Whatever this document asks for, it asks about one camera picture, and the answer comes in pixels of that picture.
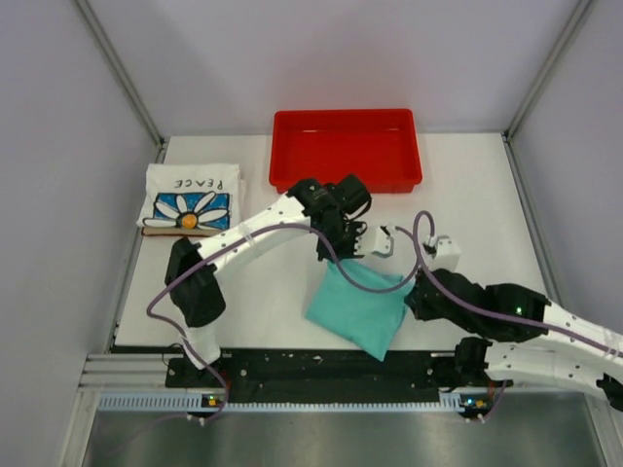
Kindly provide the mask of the teal t-shirt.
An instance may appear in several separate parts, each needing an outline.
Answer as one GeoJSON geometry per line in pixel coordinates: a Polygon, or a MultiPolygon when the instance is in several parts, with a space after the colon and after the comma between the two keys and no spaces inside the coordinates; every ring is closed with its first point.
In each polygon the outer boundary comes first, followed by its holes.
{"type": "Polygon", "coordinates": [[[305,318],[382,362],[414,284],[411,276],[380,273],[353,260],[330,263],[305,318]]]}

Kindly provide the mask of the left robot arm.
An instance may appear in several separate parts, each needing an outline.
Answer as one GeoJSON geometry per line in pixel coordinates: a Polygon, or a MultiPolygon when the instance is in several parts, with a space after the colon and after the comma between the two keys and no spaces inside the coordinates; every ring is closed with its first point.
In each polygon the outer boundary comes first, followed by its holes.
{"type": "Polygon", "coordinates": [[[218,235],[197,242],[175,241],[165,285],[205,262],[168,292],[184,319],[182,345],[189,377],[203,386],[220,377],[215,322],[226,309],[222,287],[228,278],[279,245],[313,232],[324,236],[316,244],[320,261],[332,253],[339,259],[356,258],[356,241],[366,230],[356,212],[367,212],[371,202],[371,194],[353,174],[337,184],[304,179],[265,210],[218,235]]]}

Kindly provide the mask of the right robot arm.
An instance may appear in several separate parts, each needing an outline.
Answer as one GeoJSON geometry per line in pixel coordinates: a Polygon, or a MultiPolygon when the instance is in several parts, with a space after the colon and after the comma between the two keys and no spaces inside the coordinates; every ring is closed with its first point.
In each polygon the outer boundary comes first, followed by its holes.
{"type": "Polygon", "coordinates": [[[435,368],[442,386],[559,386],[622,409],[622,337],[544,295],[502,283],[483,287],[463,275],[419,272],[406,306],[420,321],[446,320],[467,332],[451,363],[435,368]]]}

